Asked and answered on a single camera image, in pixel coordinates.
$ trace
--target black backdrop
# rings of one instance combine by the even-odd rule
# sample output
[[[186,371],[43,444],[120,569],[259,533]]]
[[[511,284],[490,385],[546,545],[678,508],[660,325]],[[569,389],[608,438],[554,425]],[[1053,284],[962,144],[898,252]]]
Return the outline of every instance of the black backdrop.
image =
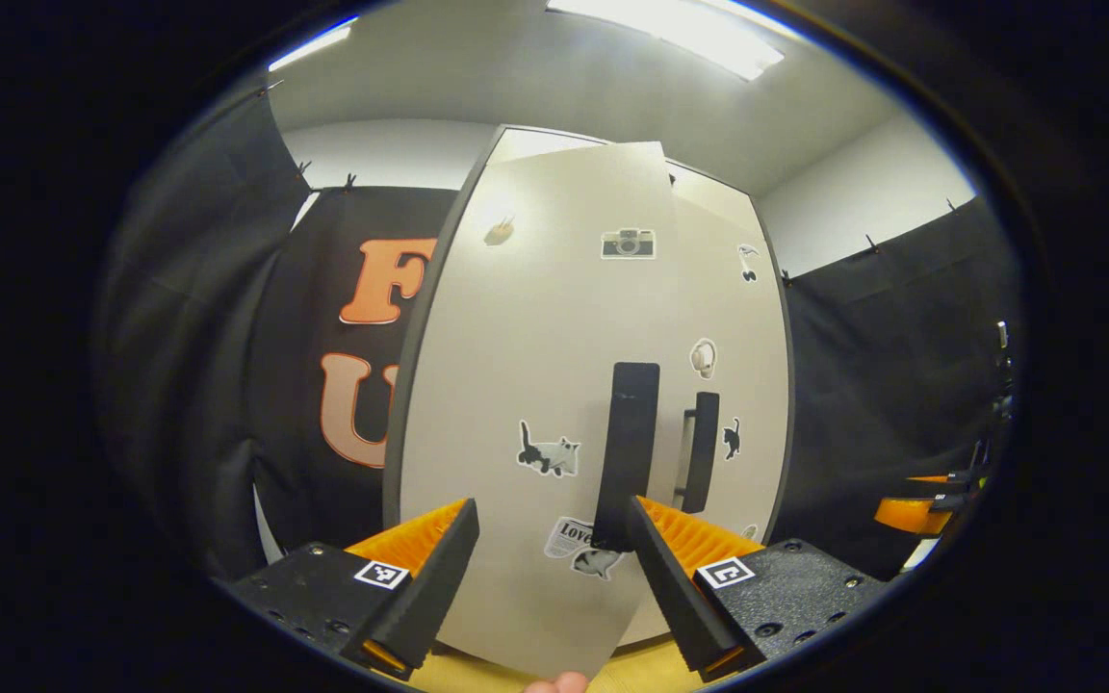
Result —
[[[876,522],[879,500],[968,466],[999,391],[996,324],[1017,351],[1025,320],[1017,254],[981,198],[877,248],[786,289],[795,431],[773,538],[888,580],[919,538]]]
[[[115,469],[207,574],[263,565],[246,344],[309,188],[254,71],[142,177],[105,261],[92,329],[101,434]]]
[[[362,275],[362,243],[439,236],[456,194],[419,187],[321,193],[281,254],[255,318],[245,397],[260,444],[260,505],[282,549],[312,540],[347,547],[383,530],[383,469],[339,456],[321,428],[321,359],[339,353],[369,365],[352,422],[365,440],[381,441],[391,398],[381,373],[400,359],[413,299],[393,286],[400,315],[387,325],[345,325],[339,310]]]

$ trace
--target hand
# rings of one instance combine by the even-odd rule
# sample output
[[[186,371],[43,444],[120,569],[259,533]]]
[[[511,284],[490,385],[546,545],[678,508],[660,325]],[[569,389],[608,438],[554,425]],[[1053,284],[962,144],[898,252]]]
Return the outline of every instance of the hand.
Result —
[[[589,680],[578,671],[564,671],[554,681],[535,681],[521,693],[584,693]]]

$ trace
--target ceiling light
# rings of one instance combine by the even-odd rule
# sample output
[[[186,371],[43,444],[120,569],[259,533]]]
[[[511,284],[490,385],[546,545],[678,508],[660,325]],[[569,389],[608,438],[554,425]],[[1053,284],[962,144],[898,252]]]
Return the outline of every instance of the ceiling light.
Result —
[[[281,68],[289,65],[291,62],[298,61],[298,59],[303,59],[316,51],[319,51],[321,48],[328,48],[333,43],[338,43],[348,35],[348,26],[355,22],[356,19],[357,18],[350,18],[338,26],[329,28],[329,30],[317,35],[316,39],[302,44],[294,52],[286,53],[286,55],[281,58],[279,61],[273,62],[272,65],[267,67],[267,71],[281,70]]]
[[[734,0],[700,0],[700,3],[709,4],[710,8],[716,8],[723,12],[730,12],[735,18],[744,18],[749,22],[754,23],[754,26],[762,26],[773,33],[788,37],[788,39],[802,40],[801,35],[797,35],[790,27],[784,26],[784,23],[777,22],[773,18],[766,18],[746,4],[739,4]]]
[[[784,55],[765,43],[753,27],[739,21],[737,18],[754,21],[743,13],[745,8],[728,9],[726,4],[733,3],[722,0],[550,0],[546,9],[628,26],[716,62],[743,79],[756,79]]]

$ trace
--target white board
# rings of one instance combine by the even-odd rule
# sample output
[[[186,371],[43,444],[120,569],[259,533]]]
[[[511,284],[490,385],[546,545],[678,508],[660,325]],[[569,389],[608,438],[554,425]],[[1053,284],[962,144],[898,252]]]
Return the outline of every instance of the white board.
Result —
[[[511,220],[507,242],[487,232]],[[434,295],[405,422],[400,521],[474,496],[480,536],[439,640],[550,676],[594,675],[648,592],[624,553],[608,580],[549,558],[559,518],[593,521],[613,364],[659,363],[663,396],[651,497],[673,499],[683,409],[667,373],[685,371],[673,194],[658,143],[611,144],[489,164]],[[602,259],[602,233],[655,234],[652,259]],[[532,442],[578,442],[576,475],[519,465]]]

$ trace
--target door handle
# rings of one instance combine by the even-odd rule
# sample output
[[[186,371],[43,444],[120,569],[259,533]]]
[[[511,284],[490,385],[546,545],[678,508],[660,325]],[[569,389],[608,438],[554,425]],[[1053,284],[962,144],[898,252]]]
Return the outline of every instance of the door handle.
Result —
[[[594,549],[631,551],[628,513],[632,496],[648,492],[648,472],[653,463],[657,435],[657,364],[615,364],[611,384],[607,453],[602,483],[598,488],[598,514],[593,520]]]
[[[696,391],[696,408],[682,412],[683,418],[694,418],[691,431],[691,460],[688,462],[688,482],[674,492],[682,492],[682,511],[699,513],[709,500],[712,481],[712,458],[718,441],[718,412],[721,396],[716,391]]]

